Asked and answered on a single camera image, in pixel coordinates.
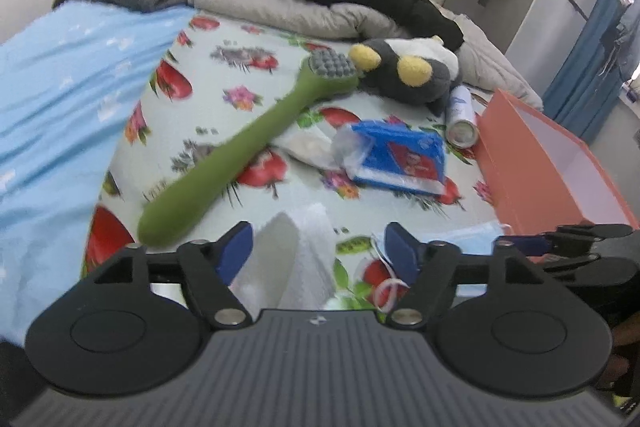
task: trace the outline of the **blue face mask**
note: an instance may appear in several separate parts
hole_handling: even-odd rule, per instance
[[[500,222],[489,221],[466,229],[450,230],[449,232],[430,232],[417,234],[415,238],[421,243],[431,241],[447,241],[457,245],[462,253],[470,255],[491,255],[494,240],[504,235],[504,230]],[[378,245],[384,245],[382,237],[376,238]],[[456,295],[461,297],[478,297],[486,292],[486,284],[461,284],[458,286]]]

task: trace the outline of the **orange box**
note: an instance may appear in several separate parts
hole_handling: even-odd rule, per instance
[[[478,118],[478,165],[500,222],[517,235],[558,225],[638,220],[587,145],[514,96],[498,90]]]

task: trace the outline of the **plush toy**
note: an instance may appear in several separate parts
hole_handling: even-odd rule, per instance
[[[447,107],[460,85],[458,58],[442,39],[371,39],[349,51],[362,81],[380,95],[409,105],[426,105],[435,115]]]

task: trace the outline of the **white can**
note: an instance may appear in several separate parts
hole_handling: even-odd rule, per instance
[[[478,141],[476,112],[471,103],[471,92],[465,86],[451,91],[446,114],[445,138],[458,149],[467,149]]]

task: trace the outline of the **blue curtain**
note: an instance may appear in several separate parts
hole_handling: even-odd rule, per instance
[[[543,97],[545,114],[587,143],[600,131],[620,87],[628,80],[621,78],[617,67],[598,75],[607,59],[600,37],[620,14],[619,6],[618,0],[597,1],[573,51]]]

